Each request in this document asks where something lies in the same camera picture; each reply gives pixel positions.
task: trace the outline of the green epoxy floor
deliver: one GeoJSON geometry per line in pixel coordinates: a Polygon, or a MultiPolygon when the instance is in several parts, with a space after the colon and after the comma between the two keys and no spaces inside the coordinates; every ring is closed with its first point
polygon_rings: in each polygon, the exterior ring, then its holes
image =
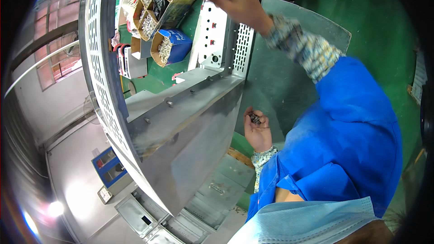
{"type": "MultiPolygon", "coordinates": [[[[413,49],[416,36],[401,4],[398,0],[297,0],[296,3],[327,17],[351,32],[347,55],[357,57],[365,64],[389,97],[398,117],[402,134],[404,169],[409,161],[415,158],[414,153],[420,149],[420,107],[406,91],[407,85],[413,82],[415,72],[413,49]]],[[[182,31],[192,39],[200,5],[201,0],[197,0],[181,25],[182,31]]],[[[171,80],[173,74],[186,71],[187,66],[188,60],[165,68],[159,67],[153,60],[148,60],[149,75],[133,81],[137,90],[160,92],[174,83],[171,80]]],[[[247,156],[251,156],[253,152],[246,139],[236,133],[231,146],[247,156]]],[[[404,190],[401,187],[400,185],[395,193],[391,208],[402,208],[404,190]]],[[[249,185],[238,205],[247,209],[248,194],[252,192],[252,185],[249,185]]]]}

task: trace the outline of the hand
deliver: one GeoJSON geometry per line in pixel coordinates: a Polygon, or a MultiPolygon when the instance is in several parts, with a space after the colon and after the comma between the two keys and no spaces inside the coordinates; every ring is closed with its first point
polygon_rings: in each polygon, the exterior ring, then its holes
{"type": "Polygon", "coordinates": [[[209,0],[224,10],[237,23],[246,24],[266,35],[273,20],[264,12],[259,0],[209,0]]]}
{"type": "Polygon", "coordinates": [[[252,106],[249,106],[244,112],[244,135],[257,153],[264,152],[273,146],[268,117],[260,110],[253,110],[252,106]],[[250,112],[259,116],[261,122],[259,125],[250,120],[250,112]]]}

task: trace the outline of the blue box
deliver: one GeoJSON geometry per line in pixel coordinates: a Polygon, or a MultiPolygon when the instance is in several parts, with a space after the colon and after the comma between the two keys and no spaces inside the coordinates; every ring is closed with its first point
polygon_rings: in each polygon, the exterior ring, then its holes
{"type": "Polygon", "coordinates": [[[172,63],[183,61],[185,56],[191,50],[192,44],[193,41],[177,28],[160,29],[155,33],[154,38],[152,39],[151,56],[158,65],[164,67],[172,63]],[[170,56],[167,59],[166,64],[161,62],[160,53],[158,51],[158,46],[163,41],[164,37],[168,37],[172,43],[170,56]]]}

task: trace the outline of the face mask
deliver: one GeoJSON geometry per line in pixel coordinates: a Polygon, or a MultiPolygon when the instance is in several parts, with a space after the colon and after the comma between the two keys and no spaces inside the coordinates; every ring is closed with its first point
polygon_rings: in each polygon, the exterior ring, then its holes
{"type": "Polygon", "coordinates": [[[378,219],[371,197],[344,202],[279,202],[261,208],[228,244],[334,243],[378,219]]]}

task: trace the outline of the blue cabinet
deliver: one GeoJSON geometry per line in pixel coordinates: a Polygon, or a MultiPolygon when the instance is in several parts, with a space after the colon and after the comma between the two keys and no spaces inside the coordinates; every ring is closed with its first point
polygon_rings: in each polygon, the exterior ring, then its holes
{"type": "Polygon", "coordinates": [[[132,182],[132,178],[111,147],[95,157],[92,164],[104,186],[113,195],[119,193],[132,182]]]}

